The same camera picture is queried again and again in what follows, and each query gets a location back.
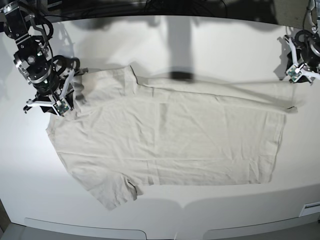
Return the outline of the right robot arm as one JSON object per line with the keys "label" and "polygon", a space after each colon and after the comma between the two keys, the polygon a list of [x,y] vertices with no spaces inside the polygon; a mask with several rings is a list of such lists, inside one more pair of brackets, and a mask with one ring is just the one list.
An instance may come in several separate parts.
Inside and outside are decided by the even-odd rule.
{"label": "right robot arm", "polygon": [[53,24],[22,0],[2,0],[4,33],[18,48],[14,64],[28,84],[36,89],[34,99],[26,102],[23,111],[40,107],[44,113],[64,116],[74,109],[74,77],[88,72],[80,60],[54,55],[50,45]]}

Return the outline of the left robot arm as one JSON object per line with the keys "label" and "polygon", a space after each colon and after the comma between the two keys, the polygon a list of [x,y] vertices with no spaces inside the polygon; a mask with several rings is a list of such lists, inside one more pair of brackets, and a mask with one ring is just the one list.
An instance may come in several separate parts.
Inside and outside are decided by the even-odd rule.
{"label": "left robot arm", "polygon": [[302,30],[295,36],[283,36],[289,47],[284,79],[291,84],[320,79],[320,2],[310,0],[306,7]]}

